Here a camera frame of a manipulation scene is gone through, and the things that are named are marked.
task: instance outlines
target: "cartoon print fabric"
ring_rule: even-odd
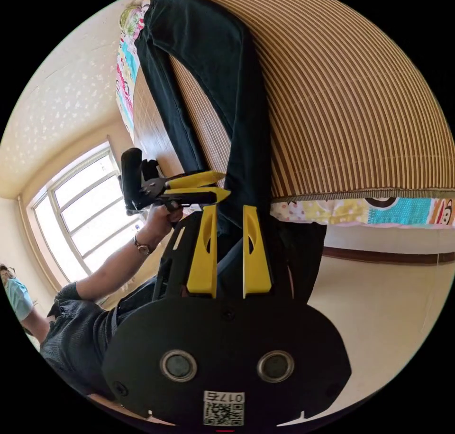
[[[373,227],[455,228],[451,198],[359,198],[279,202],[271,215],[281,221]]]
[[[135,0],[120,15],[122,30],[117,54],[116,101],[123,122],[133,138],[133,94],[140,62],[134,41],[144,27],[150,0]]]

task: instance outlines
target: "hand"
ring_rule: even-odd
[[[172,222],[183,217],[183,208],[169,212],[165,205],[153,206],[148,212],[143,229],[137,234],[137,241],[156,247],[172,230]]]

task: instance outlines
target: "watch face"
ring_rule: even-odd
[[[138,249],[141,254],[144,254],[144,255],[150,254],[150,249],[147,246],[145,246],[144,244],[139,245]]]

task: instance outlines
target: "white wall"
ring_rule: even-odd
[[[399,229],[329,225],[325,245],[333,248],[391,252],[397,254],[438,254],[455,252],[455,229]]]
[[[0,198],[0,261],[16,270],[18,279],[27,287],[36,302],[36,309],[46,315],[52,306],[55,291],[40,273],[37,262],[25,240],[17,200]]]

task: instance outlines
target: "woman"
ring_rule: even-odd
[[[47,315],[33,307],[27,289],[5,265],[0,267],[4,287],[22,326],[40,344],[40,354],[54,371],[76,391],[97,403],[138,417],[115,403],[101,365],[117,325],[132,311],[152,299],[154,279],[121,300],[111,311],[96,302],[120,289],[140,269],[182,218],[182,209],[169,213],[165,206],[153,207],[144,227],[133,240],[112,254],[93,274],[66,285],[55,297]],[[149,421],[163,423],[150,417]]]

